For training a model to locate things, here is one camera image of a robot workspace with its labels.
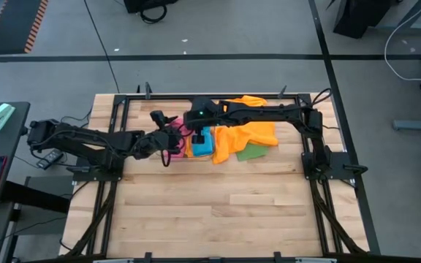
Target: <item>pink cloth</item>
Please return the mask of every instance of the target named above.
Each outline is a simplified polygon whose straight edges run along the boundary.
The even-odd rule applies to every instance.
[[[171,127],[174,127],[174,128],[178,129],[178,128],[180,128],[180,126],[183,125],[183,119],[177,118],[170,125],[171,125]],[[182,126],[181,129],[180,129],[180,133],[183,136],[189,134],[190,132],[191,131],[188,130],[185,126]],[[178,143],[178,148],[181,148],[180,153],[172,154],[172,158],[183,158],[184,157],[184,153],[186,152],[186,138],[184,138],[184,140],[180,140],[180,142]]]

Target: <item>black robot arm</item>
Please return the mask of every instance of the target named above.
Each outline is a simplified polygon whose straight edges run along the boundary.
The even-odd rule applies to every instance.
[[[330,168],[329,147],[322,137],[322,113],[311,105],[288,104],[279,106],[250,107],[243,103],[220,101],[214,103],[207,97],[193,100],[191,110],[184,114],[184,125],[195,130],[193,143],[203,143],[201,131],[206,126],[240,126],[252,121],[286,121],[311,140],[313,172],[323,173]]]
[[[32,121],[27,143],[31,152],[56,148],[86,159],[91,167],[103,173],[122,173],[124,159],[146,159],[157,151],[179,153],[181,135],[177,129],[167,125],[175,118],[167,118],[161,111],[151,113],[159,127],[146,134],[144,131],[117,131],[107,133],[83,129],[55,120]]]

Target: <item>floor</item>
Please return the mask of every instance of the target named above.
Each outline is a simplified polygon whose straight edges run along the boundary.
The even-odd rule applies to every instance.
[[[381,55],[389,34],[369,30],[362,39],[332,32],[338,3],[314,0],[331,55]],[[394,6],[381,24],[397,23],[416,0]],[[283,53],[321,55],[308,0],[180,0],[162,23],[144,24],[121,1],[87,0],[121,93],[145,81],[154,92],[316,92],[333,85],[319,59],[164,60],[138,55]],[[399,34],[392,54],[421,54],[421,34]],[[84,116],[98,93],[116,93],[102,45],[83,0],[50,0],[28,62],[0,63],[0,102],[29,101],[30,120]],[[71,61],[60,56],[75,56]],[[421,120],[418,83],[397,78],[381,60],[334,60],[335,78],[361,164],[382,254],[421,257],[421,132],[394,131],[394,119]],[[409,77],[421,77],[421,61],[392,61]],[[25,140],[17,155],[31,163]],[[66,175],[15,160],[10,178]],[[53,258],[59,235],[20,239],[22,260]]]

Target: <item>orange cloth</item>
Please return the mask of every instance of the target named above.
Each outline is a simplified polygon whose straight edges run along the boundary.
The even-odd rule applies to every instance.
[[[194,157],[194,154],[193,154],[193,150],[192,150],[192,146],[191,146],[191,138],[193,137],[193,135],[194,135],[194,132],[193,132],[193,134],[191,134],[191,135],[189,135],[187,138],[186,138],[186,147],[185,147],[185,151],[184,151],[184,155],[187,157],[187,158],[193,158]]]
[[[240,99],[228,101],[244,103],[248,106],[264,106],[268,103],[265,99],[246,95]],[[214,138],[216,140],[216,152],[212,158],[214,164],[226,161],[231,153],[244,150],[248,142],[266,146],[278,144],[274,122],[251,122],[243,126],[216,127]]]

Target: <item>wood plank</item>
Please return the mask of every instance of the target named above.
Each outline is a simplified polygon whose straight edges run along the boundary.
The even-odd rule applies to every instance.
[[[95,97],[90,129],[108,130],[113,97]],[[269,105],[280,103],[293,101],[268,100]],[[155,130],[149,115],[152,110],[173,116],[190,107],[186,100],[135,100],[129,105],[127,130]],[[316,108],[323,113],[324,125],[338,126],[330,99]],[[118,114],[115,130],[120,120]],[[339,130],[323,132],[333,151],[344,149]],[[218,165],[205,157],[173,159],[169,167],[163,167],[156,155],[139,161],[128,158],[116,193],[107,256],[143,257],[149,251],[162,258],[259,257],[273,256],[274,251],[284,256],[320,256],[313,201],[300,160],[300,134],[288,123],[276,123],[276,137],[279,144],[269,148],[266,156],[242,162],[232,154]],[[330,185],[339,222],[368,250],[354,189],[339,181]],[[63,236],[68,246],[75,244],[91,222],[96,187],[90,183],[72,201]],[[326,220],[325,224],[333,251]],[[101,240],[102,228],[97,240]]]

